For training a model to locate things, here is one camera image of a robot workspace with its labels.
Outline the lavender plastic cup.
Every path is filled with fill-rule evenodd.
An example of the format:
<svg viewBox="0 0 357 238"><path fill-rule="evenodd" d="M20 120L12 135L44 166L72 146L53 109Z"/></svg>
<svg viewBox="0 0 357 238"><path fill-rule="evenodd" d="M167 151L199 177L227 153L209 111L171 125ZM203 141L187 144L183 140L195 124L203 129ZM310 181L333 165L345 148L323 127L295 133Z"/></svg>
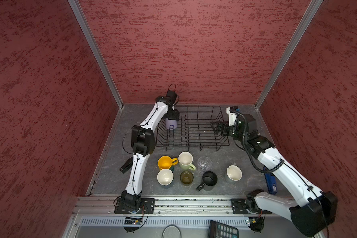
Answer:
<svg viewBox="0 0 357 238"><path fill-rule="evenodd" d="M169 131L175 130L178 126L177 120L171 120L171 119L165 118L165 123L166 123L166 129Z"/></svg>

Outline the white ceramic mug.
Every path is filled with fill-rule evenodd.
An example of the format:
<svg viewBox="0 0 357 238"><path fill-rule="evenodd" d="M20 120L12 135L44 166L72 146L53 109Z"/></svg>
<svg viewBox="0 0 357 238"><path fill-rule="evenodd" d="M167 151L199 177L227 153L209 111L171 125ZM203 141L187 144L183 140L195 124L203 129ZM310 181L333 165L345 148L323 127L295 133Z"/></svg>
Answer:
<svg viewBox="0 0 357 238"><path fill-rule="evenodd" d="M242 177L243 177L243 173L238 166L230 165L226 169L225 179L227 182L237 182L240 181Z"/></svg>

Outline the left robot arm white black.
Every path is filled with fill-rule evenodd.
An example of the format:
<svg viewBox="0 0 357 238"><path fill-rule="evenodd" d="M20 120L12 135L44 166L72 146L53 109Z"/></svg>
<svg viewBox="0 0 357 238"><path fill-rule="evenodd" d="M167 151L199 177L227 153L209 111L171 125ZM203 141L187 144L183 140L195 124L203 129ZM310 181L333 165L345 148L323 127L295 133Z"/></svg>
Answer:
<svg viewBox="0 0 357 238"><path fill-rule="evenodd" d="M128 185L121 194L121 202L129 212L136 212L141 207L143 177L150 155L156 147L155 131L163 118L177 120L179 112L175 109L179 96L168 90L165 96L158 96L146 119L131 129L132 168Z"/></svg>

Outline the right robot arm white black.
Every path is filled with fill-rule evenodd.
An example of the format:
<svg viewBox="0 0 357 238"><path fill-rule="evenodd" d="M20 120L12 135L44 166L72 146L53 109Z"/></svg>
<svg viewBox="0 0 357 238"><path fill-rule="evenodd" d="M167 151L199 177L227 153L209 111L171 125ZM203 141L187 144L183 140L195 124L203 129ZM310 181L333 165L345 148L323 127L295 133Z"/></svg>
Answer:
<svg viewBox="0 0 357 238"><path fill-rule="evenodd" d="M234 107L227 114L228 122L211 123L214 133L239 141L253 167L260 173L273 174L293 197L283 199L256 189L246 197L246 210L251 214L265 210L286 218L309 238L327 229L335 221L337 197L298 172L269 139L260 135L252 115Z"/></svg>

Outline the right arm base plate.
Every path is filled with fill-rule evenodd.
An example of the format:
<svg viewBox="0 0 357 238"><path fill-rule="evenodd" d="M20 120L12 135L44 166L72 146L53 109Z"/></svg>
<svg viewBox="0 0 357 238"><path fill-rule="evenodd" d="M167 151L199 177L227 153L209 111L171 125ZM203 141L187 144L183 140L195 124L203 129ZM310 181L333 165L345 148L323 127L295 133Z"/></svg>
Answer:
<svg viewBox="0 0 357 238"><path fill-rule="evenodd" d="M258 208L254 198L233 198L231 199L233 214L237 215L266 215L272 214L270 211Z"/></svg>

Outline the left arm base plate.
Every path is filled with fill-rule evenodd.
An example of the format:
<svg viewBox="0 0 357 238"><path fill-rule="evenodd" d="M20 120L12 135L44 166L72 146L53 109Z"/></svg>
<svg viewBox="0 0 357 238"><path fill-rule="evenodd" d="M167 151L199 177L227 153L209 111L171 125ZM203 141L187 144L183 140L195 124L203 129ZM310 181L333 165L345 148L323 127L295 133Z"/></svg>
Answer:
<svg viewBox="0 0 357 238"><path fill-rule="evenodd" d="M154 198L139 198L136 202L125 202L119 198L115 203L114 214L153 214L155 201Z"/></svg>

